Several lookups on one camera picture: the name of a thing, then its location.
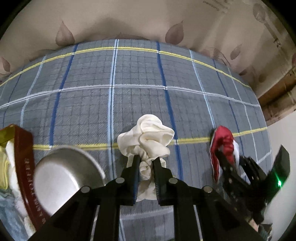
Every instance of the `stainless steel bowl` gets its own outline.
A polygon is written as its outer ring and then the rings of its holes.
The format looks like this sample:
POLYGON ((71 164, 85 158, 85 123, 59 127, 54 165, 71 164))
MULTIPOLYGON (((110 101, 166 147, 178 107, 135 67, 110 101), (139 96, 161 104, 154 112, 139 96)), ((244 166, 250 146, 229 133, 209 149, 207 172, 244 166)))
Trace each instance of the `stainless steel bowl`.
POLYGON ((42 207, 53 215, 81 187, 105 185, 105 172, 87 152, 73 146, 50 150, 36 165, 34 188, 42 207))

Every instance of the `crumpled white cloth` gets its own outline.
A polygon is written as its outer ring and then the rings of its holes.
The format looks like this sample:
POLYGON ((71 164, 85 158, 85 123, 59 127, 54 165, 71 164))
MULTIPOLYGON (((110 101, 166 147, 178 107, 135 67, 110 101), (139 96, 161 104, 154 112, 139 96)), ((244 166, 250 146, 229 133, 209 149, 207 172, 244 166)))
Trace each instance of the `crumpled white cloth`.
POLYGON ((236 143, 235 140, 233 140, 233 155, 235 158, 236 166, 239 168, 239 144, 236 143))
MULTIPOLYGON (((117 138, 120 152, 128 157, 126 167, 133 163, 134 155, 141 157, 140 183, 137 202, 143 199, 156 200, 152 161, 157 157, 165 157, 170 154, 166 147, 173 139, 175 132, 164 126, 155 115, 143 115, 137 121, 137 125, 130 131, 122 133, 117 138)), ((161 166, 166 167, 164 159, 160 158, 161 166)))
POLYGON ((30 238, 35 232, 36 229, 32 224, 30 217, 28 216, 27 209, 25 207, 20 187, 17 181, 17 173, 15 170, 15 147, 14 143, 8 141, 6 144, 6 154, 9 161, 9 187, 12 190, 12 194, 15 197, 14 205, 16 210, 20 213, 23 217, 22 222, 25 226, 25 230, 27 232, 28 237, 30 238))

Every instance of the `screw head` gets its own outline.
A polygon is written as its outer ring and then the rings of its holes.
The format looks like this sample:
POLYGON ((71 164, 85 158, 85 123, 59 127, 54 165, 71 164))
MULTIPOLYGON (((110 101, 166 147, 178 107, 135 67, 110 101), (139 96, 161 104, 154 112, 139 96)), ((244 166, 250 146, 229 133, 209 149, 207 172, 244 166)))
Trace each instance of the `screw head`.
POLYGON ((170 178, 170 179, 168 180, 168 182, 169 182, 170 184, 176 184, 176 183, 178 182, 178 179, 172 177, 172 178, 170 178))
POLYGON ((119 177, 115 179, 116 183, 120 184, 120 183, 124 183, 125 179, 123 177, 119 177))
POLYGON ((81 191, 82 193, 88 193, 88 192, 90 191, 90 187, 88 187, 88 186, 83 186, 83 187, 80 189, 80 191, 81 191))
POLYGON ((206 192, 206 193, 211 193, 213 191, 213 188, 210 187, 210 186, 204 186, 203 187, 203 190, 206 192))

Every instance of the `red cloth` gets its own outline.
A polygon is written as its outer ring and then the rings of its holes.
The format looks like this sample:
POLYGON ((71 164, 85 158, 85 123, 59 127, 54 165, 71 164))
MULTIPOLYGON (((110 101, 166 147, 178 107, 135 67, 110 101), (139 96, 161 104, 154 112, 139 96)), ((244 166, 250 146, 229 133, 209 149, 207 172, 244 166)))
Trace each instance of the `red cloth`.
POLYGON ((211 145, 210 145, 210 156, 211 156, 211 163, 213 167, 213 175, 214 180, 217 183, 219 179, 219 160, 215 155, 215 151, 219 150, 221 146, 223 146, 223 154, 227 158, 228 162, 234 165, 234 157, 233 157, 233 140, 234 137, 231 131, 226 128, 225 126, 219 126, 213 135, 211 145))

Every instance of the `white wall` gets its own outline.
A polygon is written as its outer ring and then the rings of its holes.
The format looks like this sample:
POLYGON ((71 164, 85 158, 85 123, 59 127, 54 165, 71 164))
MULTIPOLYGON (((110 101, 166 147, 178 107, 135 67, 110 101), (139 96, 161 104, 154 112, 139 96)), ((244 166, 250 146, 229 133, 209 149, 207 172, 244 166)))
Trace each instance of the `white wall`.
POLYGON ((290 176, 271 201, 265 220, 273 223, 273 239, 277 241, 296 212, 296 111, 268 127, 273 160, 283 145, 290 154, 290 176))

